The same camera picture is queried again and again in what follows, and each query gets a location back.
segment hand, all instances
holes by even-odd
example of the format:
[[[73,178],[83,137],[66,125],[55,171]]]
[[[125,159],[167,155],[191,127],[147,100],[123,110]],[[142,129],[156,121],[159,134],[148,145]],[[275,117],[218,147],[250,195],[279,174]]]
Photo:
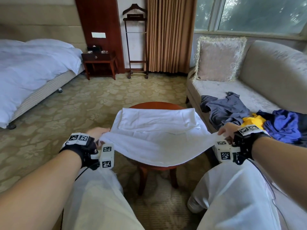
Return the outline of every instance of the hand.
[[[222,126],[219,129],[218,135],[224,134],[225,137],[231,137],[234,138],[234,133],[240,128],[241,126],[236,125],[234,123],[226,123],[224,126]]]
[[[110,128],[95,127],[93,129],[88,130],[86,134],[89,134],[90,137],[95,138],[95,142],[96,142],[103,133],[106,133],[108,131],[110,131]]]

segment yellow cloth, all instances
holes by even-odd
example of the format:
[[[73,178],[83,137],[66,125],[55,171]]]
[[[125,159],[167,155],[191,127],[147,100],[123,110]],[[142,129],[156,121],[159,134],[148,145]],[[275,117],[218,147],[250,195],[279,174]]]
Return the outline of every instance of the yellow cloth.
[[[257,127],[261,128],[263,130],[263,123],[266,121],[263,117],[260,115],[256,115],[253,113],[253,117],[246,117],[243,118],[244,123],[241,125],[241,127],[244,127],[246,125],[255,124]]]

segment window frame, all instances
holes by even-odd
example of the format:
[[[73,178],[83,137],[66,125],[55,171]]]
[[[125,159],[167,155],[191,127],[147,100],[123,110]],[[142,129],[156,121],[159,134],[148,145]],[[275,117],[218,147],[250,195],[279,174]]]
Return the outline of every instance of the window frame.
[[[258,38],[278,38],[278,39],[291,39],[291,40],[300,40],[300,41],[307,40],[307,22],[305,26],[303,27],[300,34],[278,34],[278,33],[265,33],[265,32],[218,30],[225,2],[226,0],[214,0],[213,1],[208,30],[194,29],[195,34],[247,36],[247,37],[258,37]]]

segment fringed pillow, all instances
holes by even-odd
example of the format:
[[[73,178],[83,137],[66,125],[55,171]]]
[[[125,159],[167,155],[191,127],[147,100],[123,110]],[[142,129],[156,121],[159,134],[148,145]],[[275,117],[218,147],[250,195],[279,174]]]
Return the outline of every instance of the fringed pillow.
[[[247,39],[200,37],[194,79],[230,81],[236,78]]]

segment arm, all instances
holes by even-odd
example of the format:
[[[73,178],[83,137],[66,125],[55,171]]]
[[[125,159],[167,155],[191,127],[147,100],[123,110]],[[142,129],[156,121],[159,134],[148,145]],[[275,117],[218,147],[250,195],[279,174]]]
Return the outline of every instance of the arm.
[[[218,135],[234,137],[240,126],[227,123]],[[252,147],[252,157],[293,200],[307,210],[307,148],[261,137]]]
[[[87,132],[98,139],[105,128]],[[52,229],[81,168],[81,159],[65,150],[0,196],[0,229]]]

